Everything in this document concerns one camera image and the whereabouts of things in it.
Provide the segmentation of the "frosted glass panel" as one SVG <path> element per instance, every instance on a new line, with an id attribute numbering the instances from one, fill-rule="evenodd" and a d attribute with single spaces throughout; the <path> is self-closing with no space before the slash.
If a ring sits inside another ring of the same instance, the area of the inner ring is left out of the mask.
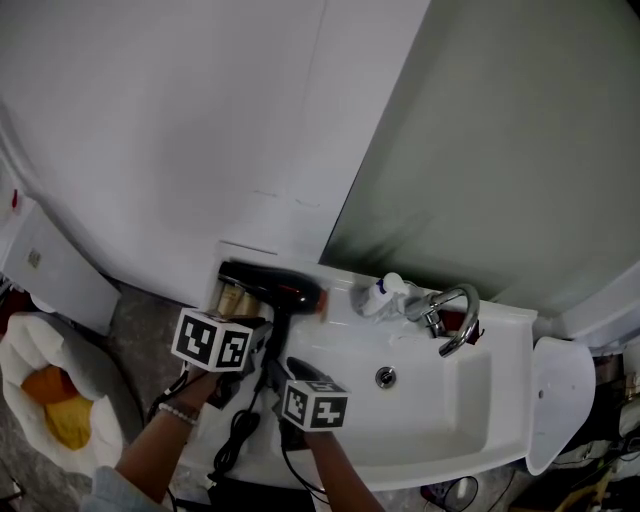
<path id="1" fill-rule="evenodd" d="M 431 0 L 323 251 L 561 313 L 640 262 L 640 0 Z"/>

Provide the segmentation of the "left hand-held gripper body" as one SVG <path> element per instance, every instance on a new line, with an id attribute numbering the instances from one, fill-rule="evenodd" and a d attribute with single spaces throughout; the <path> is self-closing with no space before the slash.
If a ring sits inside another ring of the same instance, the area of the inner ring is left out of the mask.
<path id="1" fill-rule="evenodd" d="M 171 353 L 188 364 L 186 383 L 171 396 L 176 410 L 219 410 L 238 393 L 248 374 L 256 342 L 256 320 L 221 317 L 197 309 L 181 310 Z"/>

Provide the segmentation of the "white ceramic washbasin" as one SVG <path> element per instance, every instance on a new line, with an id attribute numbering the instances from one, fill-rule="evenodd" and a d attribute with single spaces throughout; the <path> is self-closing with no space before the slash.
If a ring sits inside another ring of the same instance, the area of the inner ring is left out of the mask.
<path id="1" fill-rule="evenodd" d="M 442 482 L 527 454 L 535 311 L 483 302 L 484 335 L 442 358 L 439 341 L 419 324 L 376 324 L 354 311 L 355 293 L 373 283 L 370 276 L 225 243 L 216 247 L 212 268 L 233 260 L 295 270 L 326 289 L 322 315 L 292 319 L 284 355 L 349 390 L 337 437 L 370 489 Z M 375 382 L 384 366 L 397 373 L 390 389 Z"/>

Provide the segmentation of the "person's right forearm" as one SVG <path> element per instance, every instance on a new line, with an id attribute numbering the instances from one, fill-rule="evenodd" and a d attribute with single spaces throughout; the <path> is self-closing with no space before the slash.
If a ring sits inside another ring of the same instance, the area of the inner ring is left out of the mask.
<path id="1" fill-rule="evenodd" d="M 307 432 L 304 440 L 312 452 L 332 512 L 385 512 L 333 433 Z"/>

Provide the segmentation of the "black orange hair dryer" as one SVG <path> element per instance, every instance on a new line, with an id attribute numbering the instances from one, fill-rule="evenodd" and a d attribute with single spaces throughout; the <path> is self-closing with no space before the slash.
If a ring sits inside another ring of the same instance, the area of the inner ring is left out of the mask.
<path id="1" fill-rule="evenodd" d="M 316 281 L 291 270 L 226 261 L 220 265 L 218 277 L 226 284 L 242 287 L 273 309 L 273 330 L 266 343 L 263 367 L 279 358 L 291 318 L 321 313 L 327 302 L 327 291 Z"/>

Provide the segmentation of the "chrome faucet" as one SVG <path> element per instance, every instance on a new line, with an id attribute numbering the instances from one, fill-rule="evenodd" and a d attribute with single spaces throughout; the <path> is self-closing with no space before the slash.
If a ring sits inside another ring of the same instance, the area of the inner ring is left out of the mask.
<path id="1" fill-rule="evenodd" d="M 466 300 L 466 312 L 457 331 L 447 331 L 439 316 L 442 307 L 460 297 Z M 442 292 L 431 292 L 424 297 L 410 299 L 404 309 L 404 316 L 411 322 L 422 322 L 435 338 L 448 337 L 441 345 L 438 353 L 442 358 L 454 354 L 465 343 L 472 339 L 478 326 L 480 298 L 476 288 L 469 284 L 459 284 Z"/>

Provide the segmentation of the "white pump bottle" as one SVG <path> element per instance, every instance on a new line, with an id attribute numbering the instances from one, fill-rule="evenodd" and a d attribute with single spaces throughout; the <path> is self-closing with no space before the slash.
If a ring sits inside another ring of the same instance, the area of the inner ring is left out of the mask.
<path id="1" fill-rule="evenodd" d="M 408 285 L 401 276 L 394 272 L 387 273 L 362 293 L 359 311 L 364 317 L 371 317 L 383 310 L 396 295 L 408 294 Z"/>

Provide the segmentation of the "brown cardboard box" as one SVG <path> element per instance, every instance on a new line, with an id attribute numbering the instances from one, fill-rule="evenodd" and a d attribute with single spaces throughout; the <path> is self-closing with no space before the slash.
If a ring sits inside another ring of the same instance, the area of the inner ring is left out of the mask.
<path id="1" fill-rule="evenodd" d="M 558 512 L 599 512 L 612 475 L 607 471 L 593 483 L 573 489 Z"/>

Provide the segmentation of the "white egg-shaped floor seat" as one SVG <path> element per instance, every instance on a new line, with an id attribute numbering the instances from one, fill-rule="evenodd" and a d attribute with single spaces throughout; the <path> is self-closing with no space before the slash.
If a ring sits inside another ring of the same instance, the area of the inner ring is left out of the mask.
<path id="1" fill-rule="evenodd" d="M 45 405 L 31 399 L 21 384 L 47 366 L 62 368 L 78 395 L 93 402 L 91 437 L 77 451 L 60 444 L 47 428 Z M 138 432 L 130 414 L 135 403 L 107 353 L 58 319 L 41 313 L 15 313 L 0 340 L 2 391 L 27 442 L 65 471 L 92 476 L 101 466 L 113 467 L 126 442 Z"/>

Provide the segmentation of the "orange cushion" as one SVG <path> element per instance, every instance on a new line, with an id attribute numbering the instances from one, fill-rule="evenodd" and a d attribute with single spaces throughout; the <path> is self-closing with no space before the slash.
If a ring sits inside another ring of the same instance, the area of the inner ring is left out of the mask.
<path id="1" fill-rule="evenodd" d="M 79 394 L 69 375 L 53 365 L 33 372 L 23 381 L 21 389 L 40 405 L 57 404 Z"/>

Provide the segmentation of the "black trousers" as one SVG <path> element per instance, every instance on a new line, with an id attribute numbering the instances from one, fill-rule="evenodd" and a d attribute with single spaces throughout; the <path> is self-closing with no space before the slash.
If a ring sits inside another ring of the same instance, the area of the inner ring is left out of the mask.
<path id="1" fill-rule="evenodd" d="M 223 479 L 207 490 L 203 501 L 177 498 L 175 511 L 186 512 L 318 512 L 308 491 Z"/>

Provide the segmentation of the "white water dispenser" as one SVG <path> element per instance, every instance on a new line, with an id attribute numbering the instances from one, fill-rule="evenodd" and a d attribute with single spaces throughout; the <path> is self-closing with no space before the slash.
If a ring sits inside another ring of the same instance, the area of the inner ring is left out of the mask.
<path id="1" fill-rule="evenodd" d="M 0 273 L 54 312 L 107 335 L 120 292 L 35 200 L 18 196 L 9 205 L 0 216 Z"/>

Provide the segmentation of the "tan cosmetic tube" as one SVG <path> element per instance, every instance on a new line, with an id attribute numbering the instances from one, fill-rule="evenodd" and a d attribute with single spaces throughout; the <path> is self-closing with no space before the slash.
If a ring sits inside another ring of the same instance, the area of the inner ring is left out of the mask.
<path id="1" fill-rule="evenodd" d="M 236 316 L 256 318 L 259 316 L 261 302 L 248 292 L 245 292 L 238 302 L 234 314 Z"/>
<path id="2" fill-rule="evenodd" d="M 235 312 L 243 295 L 244 289 L 242 287 L 225 283 L 217 305 L 218 313 L 225 317 L 231 316 Z"/>

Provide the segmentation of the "person's left forearm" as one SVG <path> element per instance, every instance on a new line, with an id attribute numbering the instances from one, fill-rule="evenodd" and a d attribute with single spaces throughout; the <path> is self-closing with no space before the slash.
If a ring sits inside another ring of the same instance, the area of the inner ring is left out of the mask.
<path id="1" fill-rule="evenodd" d="M 115 470 L 160 504 L 200 412 L 220 375 L 198 371 L 158 412 L 127 448 Z"/>

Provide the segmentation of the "clear glass cup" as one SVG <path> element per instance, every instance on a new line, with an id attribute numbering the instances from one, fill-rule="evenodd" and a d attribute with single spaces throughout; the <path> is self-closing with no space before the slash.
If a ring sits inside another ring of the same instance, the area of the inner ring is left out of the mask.
<path id="1" fill-rule="evenodd" d="M 408 305 L 415 301 L 416 298 L 410 295 L 395 294 L 385 306 L 374 314 L 373 321 L 378 324 L 405 318 Z"/>

